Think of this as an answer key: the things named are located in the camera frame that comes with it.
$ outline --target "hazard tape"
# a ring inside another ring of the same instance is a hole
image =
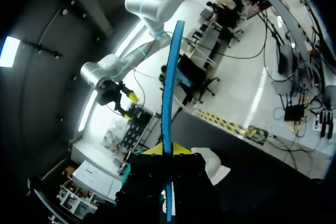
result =
[[[257,144],[263,145],[268,136],[268,132],[250,125],[249,127],[244,127],[238,123],[233,123],[219,118],[215,114],[212,114],[207,111],[198,110],[195,112],[195,115],[199,116],[202,119],[205,119],[211,123],[215,123],[220,127],[226,128],[229,131],[232,131],[240,136],[243,136],[247,139],[254,141]]]

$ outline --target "table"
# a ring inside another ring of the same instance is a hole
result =
[[[208,147],[231,169],[215,186],[223,210],[244,212],[276,193],[311,183],[275,157],[184,111],[172,124],[172,140],[188,149]]]
[[[293,105],[298,104],[298,95],[292,97]],[[320,103],[313,101],[310,108],[319,108]],[[310,148],[312,150],[316,149],[316,151],[324,153],[330,157],[333,156],[336,144],[336,115],[334,115],[334,128],[333,128],[333,136],[330,140],[327,140],[326,137],[321,139],[320,133],[321,130],[314,129],[314,123],[316,120],[316,116],[312,114],[310,111],[307,112],[307,122],[303,123],[303,125],[299,128],[299,135],[301,137],[296,137],[295,133],[292,130],[293,123],[292,122],[285,122],[283,116],[285,111],[282,110],[282,103],[279,96],[277,96],[274,108],[278,108],[275,110],[275,118],[272,117],[268,124],[266,130],[268,133],[273,134],[275,136],[282,137],[289,141],[296,141],[296,143]]]
[[[206,19],[206,17],[208,17],[208,12],[210,12],[208,9],[204,9],[201,12],[201,16],[205,17]],[[185,54],[190,59],[193,58],[193,62],[198,67],[204,68],[206,59],[211,60],[210,55],[217,43],[219,36],[219,30],[216,29],[216,20],[217,14],[212,13],[211,17],[209,17],[209,20],[203,23],[203,25],[207,26],[204,31],[195,28],[187,35],[188,41],[182,41],[180,54]],[[202,35],[200,39],[193,37],[195,32],[198,32]]]

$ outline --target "fluorescent light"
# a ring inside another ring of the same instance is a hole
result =
[[[85,124],[86,124],[86,121],[88,120],[88,117],[89,117],[89,114],[90,114],[90,111],[92,109],[92,106],[93,106],[93,103],[95,102],[95,99],[97,97],[97,91],[94,90],[90,96],[90,99],[88,101],[88,104],[86,105],[86,108],[84,110],[84,114],[83,114],[83,117],[82,117],[82,120],[80,120],[80,124],[79,124],[79,127],[78,127],[78,132],[84,130],[84,127],[85,127]]]
[[[121,43],[118,50],[115,52],[115,55],[120,56],[126,47],[129,45],[129,43],[134,39],[134,37],[140,32],[142,27],[144,27],[145,23],[143,21],[140,21],[135,28],[130,32],[130,34],[127,36],[127,38]]]
[[[7,36],[0,55],[0,67],[11,68],[14,64],[20,40]]]
[[[282,27],[282,25],[283,25],[283,21],[282,21],[282,18],[281,18],[281,16],[278,16],[277,17],[277,20],[278,20],[278,27],[280,28],[280,27]]]

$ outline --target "floor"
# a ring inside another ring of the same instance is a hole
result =
[[[291,1],[296,6],[299,4],[299,0]],[[271,10],[268,10],[268,15],[271,20],[276,20],[276,16]],[[307,23],[307,19],[309,19],[307,16],[303,17],[303,15],[296,18],[299,22],[303,23]],[[311,24],[303,25],[306,31],[309,30],[310,26]],[[244,31],[243,34],[239,35],[240,42],[231,41],[230,48],[222,48],[222,53],[242,58],[258,54],[265,40],[264,23],[258,16],[255,16],[245,21],[239,28],[242,28]],[[275,63],[275,45],[275,41],[269,32],[265,52],[266,67],[269,72],[272,72]],[[215,91],[216,95],[213,97],[208,93],[204,99],[204,103],[200,104],[197,108],[244,127],[253,125],[266,129],[273,118],[274,100],[277,96],[271,86],[270,78],[266,75],[262,56],[261,54],[254,59],[232,59],[217,56],[215,61],[219,62],[219,64],[212,74],[219,77],[221,82],[212,84],[211,88]],[[306,176],[311,178],[324,177],[330,163],[328,155],[317,151],[313,151],[312,153],[294,152],[294,164],[293,158],[288,152],[279,150],[273,145],[279,148],[286,148],[283,145],[286,144],[292,150],[302,148],[301,145],[282,138],[281,141],[283,143],[270,137],[268,141],[263,146],[252,144],[292,167],[296,165],[298,171]]]

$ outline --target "robotic arm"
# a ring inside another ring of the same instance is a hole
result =
[[[116,102],[116,110],[117,107],[121,108],[120,104],[117,104],[120,103],[120,99],[116,100],[115,97],[119,97],[117,93],[120,94],[122,90],[116,82],[122,81],[145,58],[170,44],[171,36],[164,32],[164,23],[174,15],[184,1],[125,0],[126,9],[141,18],[154,40],[141,45],[129,54],[122,54],[120,57],[109,54],[97,63],[87,62],[82,66],[80,73],[84,80],[98,92],[100,105],[114,101]],[[131,100],[137,101],[134,94],[129,97]]]

